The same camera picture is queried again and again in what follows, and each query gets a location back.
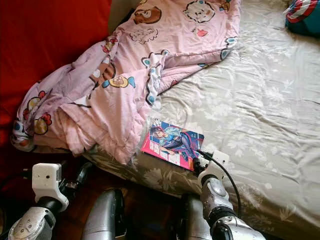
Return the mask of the colourful comic book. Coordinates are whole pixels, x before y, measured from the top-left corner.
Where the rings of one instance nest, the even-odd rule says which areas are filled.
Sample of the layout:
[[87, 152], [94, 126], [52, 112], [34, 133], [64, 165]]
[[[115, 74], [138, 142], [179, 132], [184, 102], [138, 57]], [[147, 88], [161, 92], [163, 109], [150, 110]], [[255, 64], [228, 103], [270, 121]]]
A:
[[180, 126], [154, 119], [142, 146], [142, 153], [156, 157], [183, 169], [195, 172], [205, 136]]

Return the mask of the pink cartoon print blanket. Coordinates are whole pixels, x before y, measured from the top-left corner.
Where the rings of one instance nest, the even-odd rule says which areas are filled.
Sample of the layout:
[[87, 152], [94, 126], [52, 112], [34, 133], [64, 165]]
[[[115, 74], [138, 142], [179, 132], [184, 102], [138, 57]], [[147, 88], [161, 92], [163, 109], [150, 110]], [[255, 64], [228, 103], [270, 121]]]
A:
[[98, 146], [128, 163], [160, 94], [233, 50], [241, 7], [242, 0], [140, 0], [105, 40], [32, 85], [10, 142], [28, 153]]

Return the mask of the silver robot left leg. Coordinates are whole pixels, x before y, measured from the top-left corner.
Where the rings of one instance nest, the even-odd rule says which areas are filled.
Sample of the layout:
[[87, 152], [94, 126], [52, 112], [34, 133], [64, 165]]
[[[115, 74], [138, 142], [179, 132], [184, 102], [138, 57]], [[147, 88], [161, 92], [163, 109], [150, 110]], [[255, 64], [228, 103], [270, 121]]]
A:
[[85, 222], [81, 240], [125, 240], [124, 196], [120, 189], [109, 189], [94, 201]]

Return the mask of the star shield print pillow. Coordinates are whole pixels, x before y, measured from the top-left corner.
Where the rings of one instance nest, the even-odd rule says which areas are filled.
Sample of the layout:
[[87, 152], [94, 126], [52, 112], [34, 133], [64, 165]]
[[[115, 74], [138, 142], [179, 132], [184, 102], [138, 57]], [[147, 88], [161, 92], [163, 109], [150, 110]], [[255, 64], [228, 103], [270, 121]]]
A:
[[284, 14], [290, 32], [320, 38], [320, 0], [291, 0]]

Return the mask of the bed with floral beige sheet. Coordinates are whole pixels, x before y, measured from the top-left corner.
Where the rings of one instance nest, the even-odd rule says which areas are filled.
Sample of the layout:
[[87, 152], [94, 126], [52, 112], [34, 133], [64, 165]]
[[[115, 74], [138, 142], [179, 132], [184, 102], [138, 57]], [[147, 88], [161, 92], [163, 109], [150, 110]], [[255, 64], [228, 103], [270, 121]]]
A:
[[228, 155], [242, 219], [285, 240], [320, 240], [320, 39], [286, 29], [291, 0], [241, 0], [238, 46], [160, 96], [152, 119]]

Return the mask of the large red cushion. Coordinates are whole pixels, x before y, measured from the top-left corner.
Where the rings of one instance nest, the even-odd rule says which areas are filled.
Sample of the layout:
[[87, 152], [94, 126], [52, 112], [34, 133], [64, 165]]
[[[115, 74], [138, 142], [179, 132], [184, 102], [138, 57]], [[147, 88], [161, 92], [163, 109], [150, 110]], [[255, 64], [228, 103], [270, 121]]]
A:
[[27, 91], [109, 34], [114, 0], [2, 0], [0, 150]]

